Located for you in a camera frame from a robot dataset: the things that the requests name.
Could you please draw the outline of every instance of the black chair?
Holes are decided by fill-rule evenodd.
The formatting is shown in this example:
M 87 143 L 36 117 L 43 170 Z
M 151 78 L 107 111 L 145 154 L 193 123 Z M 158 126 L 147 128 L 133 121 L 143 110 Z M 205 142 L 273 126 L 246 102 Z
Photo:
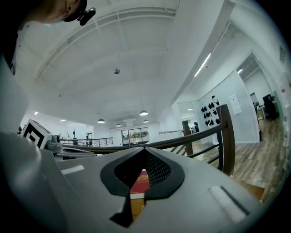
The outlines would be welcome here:
M 270 118 L 272 120 L 275 120 L 278 118 L 279 113 L 276 112 L 275 105 L 272 103 L 271 95 L 267 95 L 263 97 L 264 105 L 265 105 L 265 113 L 268 114 L 267 118 Z

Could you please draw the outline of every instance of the person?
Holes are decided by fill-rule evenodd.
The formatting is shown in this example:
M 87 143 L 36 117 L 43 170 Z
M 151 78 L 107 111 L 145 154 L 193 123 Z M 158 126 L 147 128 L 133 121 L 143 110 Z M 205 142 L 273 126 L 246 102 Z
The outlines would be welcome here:
M 19 126 L 17 134 L 20 136 L 21 132 L 22 132 L 22 128 L 21 128 L 21 126 Z
M 30 0 L 7 1 L 1 17 L 8 22 L 1 25 L 3 32 L 0 53 L 3 53 L 11 72 L 15 74 L 15 47 L 18 31 L 31 21 L 52 24 L 60 21 L 71 22 L 79 18 L 86 9 L 87 0 Z
M 199 132 L 198 123 L 197 122 L 194 122 L 194 125 L 195 125 L 195 132 L 198 133 Z

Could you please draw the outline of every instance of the black cap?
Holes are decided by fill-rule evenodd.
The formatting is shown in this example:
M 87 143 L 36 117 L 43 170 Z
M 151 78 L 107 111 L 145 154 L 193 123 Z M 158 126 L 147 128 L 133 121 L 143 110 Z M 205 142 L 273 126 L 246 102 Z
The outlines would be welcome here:
M 64 19 L 64 22 L 71 22 L 76 19 L 78 19 L 83 12 L 86 10 L 87 7 L 87 0 L 81 0 L 79 7 L 76 9 L 76 11 Z

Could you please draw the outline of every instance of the wooden handrail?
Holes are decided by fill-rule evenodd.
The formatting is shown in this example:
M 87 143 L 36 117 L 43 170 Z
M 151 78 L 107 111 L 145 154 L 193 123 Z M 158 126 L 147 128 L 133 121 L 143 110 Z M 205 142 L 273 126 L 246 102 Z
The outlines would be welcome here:
M 227 127 L 221 131 L 223 140 L 223 173 L 230 176 L 235 167 L 236 147 L 235 136 L 231 115 L 226 104 L 221 105 L 220 109 L 216 109 L 221 124 L 227 123 Z
M 186 143 L 190 142 L 195 142 L 198 141 L 202 138 L 208 137 L 212 134 L 215 134 L 217 132 L 222 131 L 223 129 L 227 128 L 227 123 L 225 124 L 220 124 L 218 126 L 215 126 L 209 130 L 205 130 L 199 133 L 187 135 L 184 137 L 178 137 L 174 139 L 169 139 L 161 142 L 154 142 L 154 143 L 149 143 L 149 144 L 138 144 L 138 145 L 132 145 L 132 146 L 123 146 L 123 147 L 82 147 L 82 146 L 66 146 L 70 148 L 76 148 L 76 149 L 81 149 L 81 150 L 86 150 L 90 152 L 94 152 L 97 154 L 109 154 L 117 151 L 122 151 L 126 150 L 129 148 L 133 147 L 153 147 L 157 149 L 167 149 L 167 148 L 172 148 L 180 145 L 185 145 Z
M 233 173 L 234 164 L 235 164 L 235 138 L 234 138 L 231 116 L 230 116 L 227 105 L 218 106 L 216 108 L 216 111 L 218 113 L 220 125 L 217 125 L 209 130 L 187 135 L 184 137 L 178 137 L 178 138 L 174 138 L 170 140 L 154 142 L 154 143 L 149 143 L 149 144 L 138 144 L 138 145 L 132 145 L 132 146 L 123 146 L 123 147 L 81 147 L 81 146 L 69 146 L 69 145 L 67 145 L 66 147 L 86 150 L 86 151 L 94 152 L 97 154 L 109 154 L 109 153 L 118 152 L 118 151 L 126 150 L 129 148 L 133 148 L 133 147 L 153 147 L 157 149 L 167 149 L 167 148 L 177 147 L 180 145 L 185 145 L 187 143 L 195 142 L 216 133 L 217 139 L 219 142 L 219 145 L 217 145 L 219 147 L 218 149 L 219 154 L 214 159 L 211 159 L 209 163 L 215 161 L 216 159 L 219 159 L 218 168 L 221 171 L 223 171 L 226 175 L 231 175 Z M 195 155 L 191 155 L 190 157 L 207 152 L 217 146 L 211 146 Z

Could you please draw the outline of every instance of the wall decoration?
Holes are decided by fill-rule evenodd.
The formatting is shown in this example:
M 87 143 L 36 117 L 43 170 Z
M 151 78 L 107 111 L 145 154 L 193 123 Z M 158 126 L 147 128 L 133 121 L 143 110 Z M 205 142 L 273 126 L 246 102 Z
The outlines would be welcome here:
M 232 107 L 234 114 L 236 115 L 236 114 L 242 113 L 241 105 L 238 101 L 236 94 L 233 94 L 232 96 L 230 96 L 229 99 L 230 99 L 231 107 Z

